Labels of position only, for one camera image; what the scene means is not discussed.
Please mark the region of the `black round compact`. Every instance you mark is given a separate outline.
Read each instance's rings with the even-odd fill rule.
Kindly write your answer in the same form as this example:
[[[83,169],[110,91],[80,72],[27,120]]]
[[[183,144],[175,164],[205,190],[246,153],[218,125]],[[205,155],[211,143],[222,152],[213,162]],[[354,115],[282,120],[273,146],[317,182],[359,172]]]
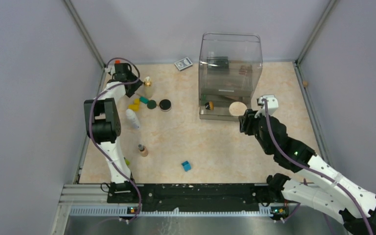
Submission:
[[[168,112],[172,108],[172,103],[169,99],[163,99],[159,103],[159,108],[163,112]]]

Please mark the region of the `foundation bottle black cap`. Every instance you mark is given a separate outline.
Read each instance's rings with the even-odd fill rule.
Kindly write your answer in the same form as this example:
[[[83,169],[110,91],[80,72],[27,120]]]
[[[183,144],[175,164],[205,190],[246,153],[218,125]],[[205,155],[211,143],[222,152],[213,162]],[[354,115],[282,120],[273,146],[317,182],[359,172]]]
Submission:
[[[139,153],[142,157],[146,157],[149,154],[147,148],[142,144],[138,145],[138,150],[139,150]]]

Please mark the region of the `clear acrylic makeup organizer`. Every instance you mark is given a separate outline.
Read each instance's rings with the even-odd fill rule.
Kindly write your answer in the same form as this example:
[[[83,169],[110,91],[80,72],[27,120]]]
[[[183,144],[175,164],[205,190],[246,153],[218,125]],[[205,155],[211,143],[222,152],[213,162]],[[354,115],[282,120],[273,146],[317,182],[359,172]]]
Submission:
[[[260,36],[252,33],[207,32],[202,36],[198,66],[198,106],[202,120],[237,121],[229,113],[239,101],[251,108],[263,70]],[[212,101],[214,110],[206,110]]]

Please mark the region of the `blue toy brick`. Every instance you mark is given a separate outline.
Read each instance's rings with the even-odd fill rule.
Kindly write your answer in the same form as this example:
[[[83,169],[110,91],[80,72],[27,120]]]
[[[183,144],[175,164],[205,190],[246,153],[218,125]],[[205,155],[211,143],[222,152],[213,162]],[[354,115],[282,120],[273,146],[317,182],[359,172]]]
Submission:
[[[181,163],[183,169],[185,172],[188,172],[191,170],[191,165],[190,165],[190,162],[189,161],[185,161],[183,163]]]

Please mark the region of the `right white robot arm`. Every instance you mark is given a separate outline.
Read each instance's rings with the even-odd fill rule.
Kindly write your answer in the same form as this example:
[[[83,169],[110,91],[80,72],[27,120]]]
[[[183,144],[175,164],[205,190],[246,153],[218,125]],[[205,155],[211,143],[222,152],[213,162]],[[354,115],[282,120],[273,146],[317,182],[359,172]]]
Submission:
[[[376,235],[376,193],[349,180],[308,145],[289,137],[277,118],[247,109],[238,120],[240,132],[254,136],[279,166],[319,187],[313,189],[277,173],[267,182],[272,201],[286,199],[311,207],[335,219],[352,235]]]

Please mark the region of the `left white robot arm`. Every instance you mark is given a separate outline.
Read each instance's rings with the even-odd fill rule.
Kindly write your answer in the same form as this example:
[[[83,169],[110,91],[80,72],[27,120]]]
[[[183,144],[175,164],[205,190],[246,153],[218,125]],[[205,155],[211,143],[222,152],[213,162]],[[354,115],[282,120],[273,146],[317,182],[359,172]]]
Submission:
[[[139,70],[119,59],[106,70],[111,78],[105,89],[94,99],[84,101],[86,132],[103,154],[110,171],[107,202],[135,204],[141,196],[120,146],[122,126],[117,102],[123,97],[132,97],[142,82]]]

